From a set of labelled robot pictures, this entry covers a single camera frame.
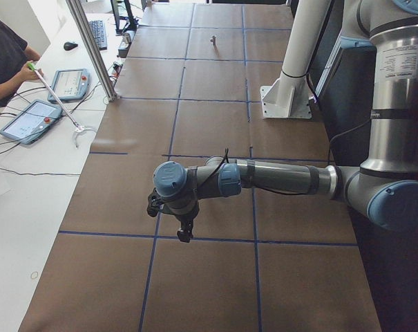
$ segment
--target white table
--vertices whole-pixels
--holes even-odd
[[[108,49],[101,51],[106,67],[118,61],[121,37],[115,36],[112,15],[88,15],[88,19],[106,22]],[[64,42],[79,44],[66,52]],[[49,84],[56,70],[86,68],[91,73],[89,91],[99,82],[75,22],[68,21],[38,61]],[[25,82],[20,91],[43,86],[41,82]],[[39,89],[25,92],[32,102],[46,100],[48,92]],[[72,109],[77,103],[67,104]],[[106,109],[106,94],[101,86],[92,98],[80,105],[73,116],[81,125],[99,127]],[[17,113],[28,102],[14,98],[4,112]],[[0,117],[0,129],[11,118]],[[95,133],[87,131],[78,138],[77,149],[72,141],[75,127],[64,117],[39,141],[30,146],[19,145],[0,155],[0,167],[25,173],[80,174]],[[9,140],[0,135],[0,143]],[[14,143],[0,145],[0,152]],[[48,258],[60,223],[68,207],[78,176],[19,176],[0,171],[0,331],[16,331],[32,299],[39,276]]]

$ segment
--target metal pole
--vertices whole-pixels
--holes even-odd
[[[101,58],[97,44],[93,39],[91,29],[89,28],[89,22],[86,18],[86,14],[84,14],[82,5],[79,0],[66,0],[66,3],[68,4],[69,10],[72,13],[75,23],[77,24],[87,53],[89,54],[95,71],[97,72],[98,79],[103,86],[109,102],[112,102],[117,97],[117,93],[113,89],[112,81],[107,73],[106,66],[104,65],[103,59]]]

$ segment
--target keyboard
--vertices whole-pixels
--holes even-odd
[[[95,39],[98,49],[107,50],[107,37],[104,22],[100,19],[96,21],[89,21],[89,26],[91,27],[93,39]]]

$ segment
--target computer mouse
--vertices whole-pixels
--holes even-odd
[[[67,41],[66,43],[64,43],[63,48],[64,48],[64,50],[72,50],[77,46],[78,46],[77,43],[75,43],[73,41]]]

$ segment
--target reaching tool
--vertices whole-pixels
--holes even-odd
[[[68,111],[68,109],[63,105],[63,102],[58,98],[58,96],[55,94],[55,92],[52,90],[52,88],[50,87],[50,85],[46,82],[46,80],[43,78],[43,76],[41,76],[41,74],[39,73],[39,71],[35,68],[35,66],[33,65],[32,62],[28,63],[28,67],[30,68],[30,70],[32,70],[35,74],[37,74],[38,78],[40,79],[40,81],[43,82],[44,86],[46,87],[46,89],[48,89],[49,93],[54,97],[55,101],[57,102],[57,104],[61,107],[61,109],[63,110],[63,112],[69,117],[70,121],[72,121],[72,123],[75,125],[75,131],[72,135],[72,139],[73,142],[76,146],[76,148],[79,147],[78,142],[77,142],[77,138],[78,135],[81,135],[83,133],[85,133],[86,131],[93,131],[93,132],[97,132],[96,128],[91,127],[91,126],[82,126],[80,125],[72,116],[72,114],[70,114],[70,112]]]

